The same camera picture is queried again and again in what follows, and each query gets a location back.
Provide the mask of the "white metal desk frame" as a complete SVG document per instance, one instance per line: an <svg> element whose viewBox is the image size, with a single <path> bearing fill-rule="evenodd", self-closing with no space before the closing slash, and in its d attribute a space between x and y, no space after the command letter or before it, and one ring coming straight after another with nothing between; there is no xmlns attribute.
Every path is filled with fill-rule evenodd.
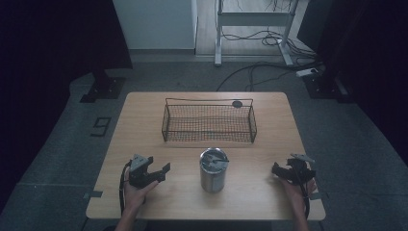
<svg viewBox="0 0 408 231"><path fill-rule="evenodd" d="M290 9L287 12L262 12L262 13L233 13L223 10L223 0L216 0L216 43L215 43L215 66L222 64L221 51L221 32L224 26L272 26L284 27L285 31L278 40L278 48L281 56L287 66L293 65L293 60L289 53L289 33L291 31L295 12L299 0L294 0L291 3Z"/></svg>

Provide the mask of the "white cabinet panel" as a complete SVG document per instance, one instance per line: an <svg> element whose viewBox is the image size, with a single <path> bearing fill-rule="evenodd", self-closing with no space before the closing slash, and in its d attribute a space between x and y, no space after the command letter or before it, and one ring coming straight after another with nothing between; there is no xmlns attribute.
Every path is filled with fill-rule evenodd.
<svg viewBox="0 0 408 231"><path fill-rule="evenodd" d="M196 0L113 0L131 50L193 50Z"/></svg>

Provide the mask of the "white power strip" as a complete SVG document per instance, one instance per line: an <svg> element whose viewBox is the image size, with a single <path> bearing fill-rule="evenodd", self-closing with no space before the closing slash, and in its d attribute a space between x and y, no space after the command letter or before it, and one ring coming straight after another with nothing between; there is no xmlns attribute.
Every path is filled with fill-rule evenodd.
<svg viewBox="0 0 408 231"><path fill-rule="evenodd" d="M304 77L309 75L319 75L319 71L316 68L307 68L303 70L299 70L296 72L296 77Z"/></svg>

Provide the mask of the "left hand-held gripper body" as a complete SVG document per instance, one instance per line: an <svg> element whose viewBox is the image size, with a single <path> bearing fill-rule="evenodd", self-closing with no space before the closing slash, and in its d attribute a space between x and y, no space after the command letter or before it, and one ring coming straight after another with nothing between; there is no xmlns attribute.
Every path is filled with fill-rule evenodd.
<svg viewBox="0 0 408 231"><path fill-rule="evenodd" d="M130 165L129 170L129 183L138 189L142 189L154 182L152 173L149 173L147 158L135 154Z"/></svg>

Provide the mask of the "person's left hand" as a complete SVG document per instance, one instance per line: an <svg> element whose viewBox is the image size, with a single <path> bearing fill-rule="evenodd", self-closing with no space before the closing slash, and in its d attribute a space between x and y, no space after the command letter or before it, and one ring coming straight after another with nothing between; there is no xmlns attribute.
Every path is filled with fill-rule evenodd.
<svg viewBox="0 0 408 231"><path fill-rule="evenodd" d="M145 197L158 185L159 182L154 181L142 189L135 188L130 185L129 170L126 170L124 176L124 211L127 214L136 215Z"/></svg>

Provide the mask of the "silver metal can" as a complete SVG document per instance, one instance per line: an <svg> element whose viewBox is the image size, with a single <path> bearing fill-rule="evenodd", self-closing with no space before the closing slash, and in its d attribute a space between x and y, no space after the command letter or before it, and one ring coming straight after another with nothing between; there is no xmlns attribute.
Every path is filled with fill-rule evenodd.
<svg viewBox="0 0 408 231"><path fill-rule="evenodd" d="M201 187L207 193L218 193L225 185L229 159L226 153L217 147L207 148L199 160Z"/></svg>

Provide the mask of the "person's right hand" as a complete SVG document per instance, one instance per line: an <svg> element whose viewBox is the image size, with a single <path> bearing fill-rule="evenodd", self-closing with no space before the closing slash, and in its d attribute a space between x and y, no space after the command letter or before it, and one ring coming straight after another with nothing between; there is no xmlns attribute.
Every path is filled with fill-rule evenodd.
<svg viewBox="0 0 408 231"><path fill-rule="evenodd" d="M304 193L299 186L290 184L287 180L281 179L286 195L291 203L294 212L303 213L305 211L306 205L304 202ZM310 196L316 189L317 184L314 179L310 180L308 183L303 185L305 192Z"/></svg>

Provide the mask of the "dark curtain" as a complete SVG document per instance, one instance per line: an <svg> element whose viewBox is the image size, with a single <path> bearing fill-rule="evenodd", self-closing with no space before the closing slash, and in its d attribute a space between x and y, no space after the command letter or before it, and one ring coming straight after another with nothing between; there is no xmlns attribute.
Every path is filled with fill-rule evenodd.
<svg viewBox="0 0 408 231"><path fill-rule="evenodd" d="M309 0L297 38L408 165L408 0Z"/></svg>
<svg viewBox="0 0 408 231"><path fill-rule="evenodd" d="M77 78L131 67L113 0L0 0L0 210Z"/></svg>

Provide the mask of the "black stand base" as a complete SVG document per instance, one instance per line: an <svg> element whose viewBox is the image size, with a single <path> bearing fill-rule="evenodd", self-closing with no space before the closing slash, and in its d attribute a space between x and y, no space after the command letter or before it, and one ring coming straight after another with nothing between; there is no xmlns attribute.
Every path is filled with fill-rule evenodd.
<svg viewBox="0 0 408 231"><path fill-rule="evenodd" d="M352 95L339 77L328 78L311 74L302 78L312 99L335 99L339 103L353 103Z"/></svg>
<svg viewBox="0 0 408 231"><path fill-rule="evenodd" d="M81 103L94 103L97 99L118 99L123 85L124 77L109 77L104 69L92 72L94 82L87 94L80 100Z"/></svg>

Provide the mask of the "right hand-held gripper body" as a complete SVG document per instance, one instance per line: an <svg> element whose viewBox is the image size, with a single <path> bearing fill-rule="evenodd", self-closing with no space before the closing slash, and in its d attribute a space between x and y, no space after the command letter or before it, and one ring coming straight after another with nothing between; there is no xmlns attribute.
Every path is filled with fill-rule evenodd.
<svg viewBox="0 0 408 231"><path fill-rule="evenodd" d="M289 181L293 185L303 185L316 176L316 172L308 168L308 163L315 161L306 154L291 154L292 158L297 159L297 166L291 167Z"/></svg>

